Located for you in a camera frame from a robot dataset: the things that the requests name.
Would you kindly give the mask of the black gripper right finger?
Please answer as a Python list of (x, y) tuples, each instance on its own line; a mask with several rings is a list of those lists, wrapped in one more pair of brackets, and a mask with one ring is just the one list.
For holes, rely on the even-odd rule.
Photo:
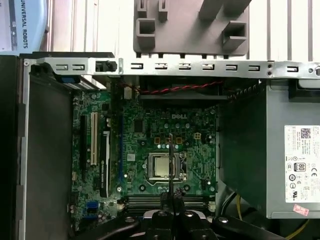
[(177, 240), (283, 240), (284, 237), (232, 216), (215, 217), (212, 222), (187, 210), (182, 189), (174, 192)]

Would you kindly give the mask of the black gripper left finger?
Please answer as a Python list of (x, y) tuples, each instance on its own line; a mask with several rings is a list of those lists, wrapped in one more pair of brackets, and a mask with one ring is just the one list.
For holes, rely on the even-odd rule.
[(161, 209), (154, 212), (151, 218), (138, 220), (126, 217), (106, 223), (102, 228), (101, 240), (171, 240), (175, 210), (173, 207), (174, 194), (165, 192), (160, 195)]

